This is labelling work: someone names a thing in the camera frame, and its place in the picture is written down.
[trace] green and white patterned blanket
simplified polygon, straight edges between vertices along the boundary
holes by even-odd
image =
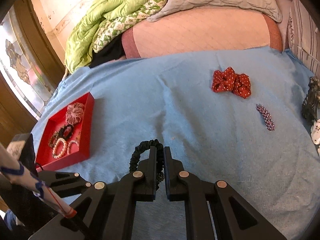
[[[87,66],[116,36],[160,11],[167,0],[95,0],[72,30],[66,44],[65,66],[70,73]]]

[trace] purple rhinestone hair clip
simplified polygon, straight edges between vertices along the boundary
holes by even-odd
[[[264,122],[266,123],[266,126],[269,131],[275,130],[275,123],[273,122],[271,115],[266,110],[266,108],[263,105],[257,104],[257,110],[262,114]]]

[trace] stained glass window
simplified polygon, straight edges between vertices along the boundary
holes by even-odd
[[[28,49],[13,7],[0,24],[0,71],[20,102],[38,120],[54,88]]]

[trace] wall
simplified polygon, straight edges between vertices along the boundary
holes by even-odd
[[[72,29],[86,14],[93,0],[32,0],[41,26],[61,61]]]

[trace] silver screw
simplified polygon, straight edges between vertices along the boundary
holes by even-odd
[[[140,177],[142,177],[142,175],[143,175],[142,171],[135,171],[135,172],[133,173],[133,176],[134,176],[135,178],[140,178]]]
[[[223,181],[223,180],[219,180],[217,182],[217,186],[221,187],[221,188],[225,188],[227,186],[227,183],[225,181]]]
[[[189,176],[189,172],[187,171],[180,171],[179,172],[179,176],[182,177],[182,178],[186,178]]]
[[[103,182],[97,182],[96,184],[94,184],[94,187],[96,189],[102,189],[102,188],[104,188],[104,183]]]

